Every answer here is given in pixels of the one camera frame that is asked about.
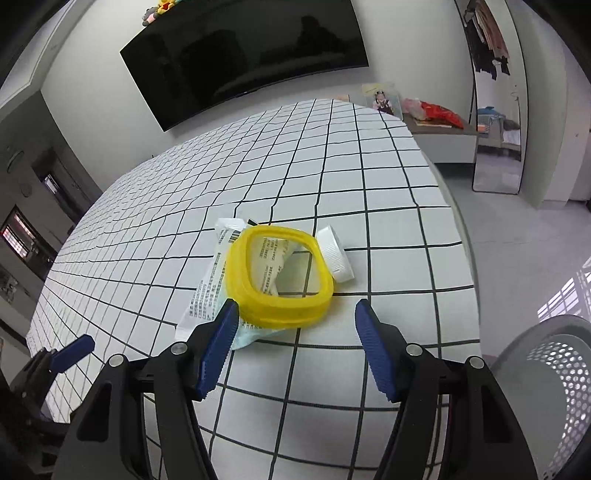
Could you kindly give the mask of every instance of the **photo of girl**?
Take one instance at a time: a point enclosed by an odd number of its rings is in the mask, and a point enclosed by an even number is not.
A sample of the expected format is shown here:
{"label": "photo of girl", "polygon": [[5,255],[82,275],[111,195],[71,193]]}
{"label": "photo of girl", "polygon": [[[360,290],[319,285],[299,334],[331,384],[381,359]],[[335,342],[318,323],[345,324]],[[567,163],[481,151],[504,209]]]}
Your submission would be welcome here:
{"label": "photo of girl", "polygon": [[372,108],[379,112],[389,113],[390,115],[394,114],[392,102],[386,98],[386,94],[382,90],[375,92],[375,101]]}
{"label": "photo of girl", "polygon": [[394,85],[386,83],[373,83],[363,85],[363,95],[365,96],[366,106],[377,110],[378,112],[388,113],[402,119],[402,108],[400,107],[400,98]]}

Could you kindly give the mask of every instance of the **black tv screen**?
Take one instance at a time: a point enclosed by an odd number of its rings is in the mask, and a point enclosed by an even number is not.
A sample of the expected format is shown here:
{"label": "black tv screen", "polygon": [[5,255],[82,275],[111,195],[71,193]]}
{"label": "black tv screen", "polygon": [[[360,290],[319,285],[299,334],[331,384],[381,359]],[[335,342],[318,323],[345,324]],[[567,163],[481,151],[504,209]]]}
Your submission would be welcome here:
{"label": "black tv screen", "polygon": [[368,66],[350,0],[185,0],[121,56],[163,130],[272,83]]}

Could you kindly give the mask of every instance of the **red bag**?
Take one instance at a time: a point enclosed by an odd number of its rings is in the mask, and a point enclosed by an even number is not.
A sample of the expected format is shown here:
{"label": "red bag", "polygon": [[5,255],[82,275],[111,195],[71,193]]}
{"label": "red bag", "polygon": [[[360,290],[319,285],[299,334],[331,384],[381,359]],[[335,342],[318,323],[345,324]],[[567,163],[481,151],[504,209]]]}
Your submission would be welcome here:
{"label": "red bag", "polygon": [[421,107],[423,107],[423,110],[425,110],[425,114],[427,115],[428,120],[445,120],[446,122],[452,124],[454,127],[458,127],[464,130],[464,124],[462,123],[462,119],[458,114],[453,113],[451,110],[427,102],[421,102]]}

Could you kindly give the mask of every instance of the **mesh chair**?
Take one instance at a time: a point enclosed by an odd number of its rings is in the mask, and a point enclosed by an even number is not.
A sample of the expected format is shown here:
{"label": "mesh chair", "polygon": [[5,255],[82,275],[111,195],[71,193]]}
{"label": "mesh chair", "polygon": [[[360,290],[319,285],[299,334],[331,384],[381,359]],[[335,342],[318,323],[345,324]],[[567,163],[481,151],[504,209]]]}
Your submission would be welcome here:
{"label": "mesh chair", "polygon": [[552,317],[517,337],[491,368],[542,480],[589,476],[591,324]]}

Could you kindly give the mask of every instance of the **white table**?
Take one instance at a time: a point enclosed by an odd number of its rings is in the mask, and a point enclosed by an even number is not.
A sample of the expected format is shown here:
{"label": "white table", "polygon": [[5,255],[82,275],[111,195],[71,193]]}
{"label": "white table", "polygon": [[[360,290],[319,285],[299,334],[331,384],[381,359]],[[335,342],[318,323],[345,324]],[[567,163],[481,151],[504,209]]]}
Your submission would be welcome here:
{"label": "white table", "polygon": [[[67,421],[111,355],[143,358],[173,342],[212,256],[213,225],[234,215],[309,233],[331,224],[356,278],[337,285],[321,323],[231,354],[217,389],[195,404],[218,477],[373,478],[397,406],[368,372],[356,302],[369,298],[408,341],[459,361],[480,354],[478,310],[452,209],[407,127],[336,100],[284,106],[177,145],[93,205],[60,251],[27,337],[32,352],[95,338],[94,354],[54,383],[54,418]],[[308,264],[306,254],[290,262]],[[310,272],[300,270],[283,293],[303,292]],[[426,466],[433,478],[445,400]],[[154,404],[145,405],[154,476],[166,478]]]}

